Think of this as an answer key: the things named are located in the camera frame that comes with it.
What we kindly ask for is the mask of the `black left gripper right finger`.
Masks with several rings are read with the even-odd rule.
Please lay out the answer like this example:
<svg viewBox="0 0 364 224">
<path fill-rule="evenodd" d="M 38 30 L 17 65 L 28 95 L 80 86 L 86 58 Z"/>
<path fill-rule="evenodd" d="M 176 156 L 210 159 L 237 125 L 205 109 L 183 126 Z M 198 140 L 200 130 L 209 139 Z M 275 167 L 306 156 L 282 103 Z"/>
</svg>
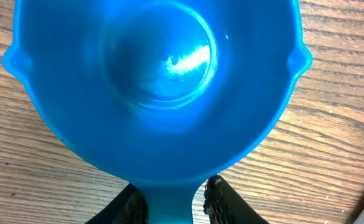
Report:
<svg viewBox="0 0 364 224">
<path fill-rule="evenodd" d="M 203 211 L 211 224 L 269 224 L 220 175 L 207 180 L 204 197 Z"/>
</svg>

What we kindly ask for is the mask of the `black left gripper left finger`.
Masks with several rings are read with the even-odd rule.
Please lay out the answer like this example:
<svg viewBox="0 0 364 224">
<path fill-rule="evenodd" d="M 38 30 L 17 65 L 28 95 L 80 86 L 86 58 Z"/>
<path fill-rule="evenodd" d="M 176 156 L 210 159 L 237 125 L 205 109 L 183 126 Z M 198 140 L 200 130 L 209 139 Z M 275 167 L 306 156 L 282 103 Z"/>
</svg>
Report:
<svg viewBox="0 0 364 224">
<path fill-rule="evenodd" d="M 128 184 L 101 212 L 85 224 L 147 224 L 148 207 L 142 193 Z"/>
</svg>

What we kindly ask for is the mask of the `blue plastic scoop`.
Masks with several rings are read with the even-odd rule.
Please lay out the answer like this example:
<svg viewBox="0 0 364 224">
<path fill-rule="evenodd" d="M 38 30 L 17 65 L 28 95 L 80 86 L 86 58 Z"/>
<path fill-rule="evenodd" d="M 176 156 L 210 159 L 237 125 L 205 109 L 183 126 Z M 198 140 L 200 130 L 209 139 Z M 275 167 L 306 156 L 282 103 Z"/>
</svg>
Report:
<svg viewBox="0 0 364 224">
<path fill-rule="evenodd" d="M 191 223 L 199 186 L 274 128 L 312 56 L 299 3 L 17 0 L 4 68 L 47 126 Z"/>
</svg>

